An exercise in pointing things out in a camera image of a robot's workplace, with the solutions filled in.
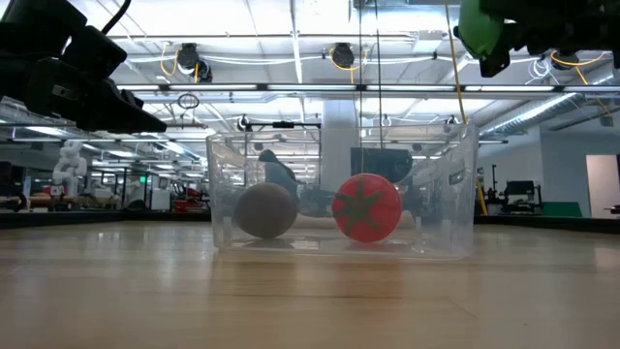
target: wooden floor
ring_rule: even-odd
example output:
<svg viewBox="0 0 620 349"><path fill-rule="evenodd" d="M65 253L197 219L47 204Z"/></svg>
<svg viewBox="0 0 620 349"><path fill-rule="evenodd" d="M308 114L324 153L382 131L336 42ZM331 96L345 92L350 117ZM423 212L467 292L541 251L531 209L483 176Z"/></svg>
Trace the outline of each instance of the wooden floor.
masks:
<svg viewBox="0 0 620 349"><path fill-rule="evenodd" d="M0 348L620 348L620 238L476 237L421 263L214 254L199 223L0 231Z"/></svg>

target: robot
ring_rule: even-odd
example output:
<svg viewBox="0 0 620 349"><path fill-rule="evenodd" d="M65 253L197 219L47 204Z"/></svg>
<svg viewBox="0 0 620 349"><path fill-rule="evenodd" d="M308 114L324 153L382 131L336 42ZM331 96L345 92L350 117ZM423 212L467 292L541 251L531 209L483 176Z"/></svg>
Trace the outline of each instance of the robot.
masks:
<svg viewBox="0 0 620 349"><path fill-rule="evenodd" d="M60 148L60 160L54 167L52 174L53 185L50 189L52 197L67 195L71 198L78 193L78 176L86 175L86 160L79 156L81 142L66 141ZM67 184L67 193L63 184Z"/></svg>

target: red object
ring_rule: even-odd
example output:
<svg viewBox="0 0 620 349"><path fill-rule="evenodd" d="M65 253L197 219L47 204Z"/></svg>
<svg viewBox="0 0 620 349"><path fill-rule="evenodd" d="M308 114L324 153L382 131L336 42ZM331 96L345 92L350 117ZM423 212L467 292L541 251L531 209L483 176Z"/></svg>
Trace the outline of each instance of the red object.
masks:
<svg viewBox="0 0 620 349"><path fill-rule="evenodd" d="M347 237L375 242L394 231L403 209L396 188L387 179L376 174L357 174L340 186L331 210L338 228Z"/></svg>

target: person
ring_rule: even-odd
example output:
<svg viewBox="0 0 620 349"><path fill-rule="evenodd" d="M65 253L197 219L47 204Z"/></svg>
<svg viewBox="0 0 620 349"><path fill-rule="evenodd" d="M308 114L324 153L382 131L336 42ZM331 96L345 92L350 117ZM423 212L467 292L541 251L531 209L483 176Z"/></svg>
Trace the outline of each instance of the person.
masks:
<svg viewBox="0 0 620 349"><path fill-rule="evenodd" d="M285 188L296 202L299 201L297 196L297 181L295 173L284 165L275 153L269 149L264 150L259 155L259 161L265 164L265 181L275 183Z"/></svg>

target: ceiling light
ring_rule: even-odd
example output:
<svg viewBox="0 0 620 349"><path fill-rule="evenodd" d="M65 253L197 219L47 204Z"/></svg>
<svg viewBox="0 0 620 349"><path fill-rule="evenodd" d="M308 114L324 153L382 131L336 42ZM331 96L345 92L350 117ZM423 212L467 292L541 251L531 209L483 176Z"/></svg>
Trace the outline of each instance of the ceiling light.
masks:
<svg viewBox="0 0 620 349"><path fill-rule="evenodd" d="M165 146L166 148L174 151L177 154L182 154L185 152L185 149L183 149L183 147L175 142L166 142L166 143L162 143L163 146Z"/></svg>
<svg viewBox="0 0 620 349"><path fill-rule="evenodd" d="M58 140L58 139L37 139L37 138L31 138L31 139L11 139L11 141L13 141L13 142L24 142L24 143L59 143L59 142L62 142L62 140Z"/></svg>
<svg viewBox="0 0 620 349"><path fill-rule="evenodd" d="M255 90L255 84L172 84L168 86L174 91L238 91L238 90Z"/></svg>
<svg viewBox="0 0 620 349"><path fill-rule="evenodd" d="M379 85L368 85L368 91L379 91ZM453 92L456 87L451 85L381 85L382 91L432 91L432 92Z"/></svg>
<svg viewBox="0 0 620 349"><path fill-rule="evenodd" d="M501 129L502 127L508 125L509 123L511 123L511 122L513 122L515 120L518 120L518 121L521 121L521 122L529 120L532 117L536 117L541 112L546 111L547 109L557 105L558 103L562 103L562 102L566 101L567 99L572 98L574 95L576 95L576 93L567 93L567 94L565 94L562 97L555 98L555 99L553 99L553 100L551 100L551 101L549 101L549 102L547 102L547 103L545 103L545 104L543 104L541 106L538 106L538 107L536 107L536 108L534 108L532 110L524 112L523 114L518 115L516 117L513 117L510 120L502 122L501 124L499 124L497 126L494 126L494 127L490 128L490 129L488 129L487 131L483 131L480 134L482 135L482 134L487 134L487 133L490 133L490 132L494 132L495 130Z"/></svg>
<svg viewBox="0 0 620 349"><path fill-rule="evenodd" d="M167 79L166 77L164 77L164 76L157 76L157 77L155 77L155 78L156 78L156 79L163 80L163 81L165 81L166 83L171 83L171 81L170 81L170 80L168 80L168 79Z"/></svg>
<svg viewBox="0 0 620 349"><path fill-rule="evenodd" d="M46 134L46 135L50 135L50 136L64 136L65 133L55 129L55 128L51 128L51 127L39 127L39 126L32 126L32 127L26 127L26 129L30 130L30 131L34 131L34 132L39 132L42 134Z"/></svg>
<svg viewBox="0 0 620 349"><path fill-rule="evenodd" d="M108 153L110 153L112 155L120 156L120 157L134 157L134 156L136 156L134 153L132 153L130 151L123 151L123 150L108 150Z"/></svg>
<svg viewBox="0 0 620 349"><path fill-rule="evenodd" d="M92 145L90 145L90 144L83 144L82 146L83 146L83 147L85 147L86 149L90 149L90 150L99 151L99 148L98 148L98 147L94 147L94 146L92 146Z"/></svg>
<svg viewBox="0 0 620 349"><path fill-rule="evenodd" d="M326 85L326 84L270 84L272 91L355 91L355 85Z"/></svg>
<svg viewBox="0 0 620 349"><path fill-rule="evenodd" d="M465 92L550 92L555 86L466 86Z"/></svg>
<svg viewBox="0 0 620 349"><path fill-rule="evenodd" d="M155 91L159 89L158 85L117 85L119 90L128 90L128 91Z"/></svg>
<svg viewBox="0 0 620 349"><path fill-rule="evenodd" d="M567 86L565 92L620 92L620 86Z"/></svg>
<svg viewBox="0 0 620 349"><path fill-rule="evenodd" d="M508 144L507 140L498 140L498 141L479 141L480 144Z"/></svg>

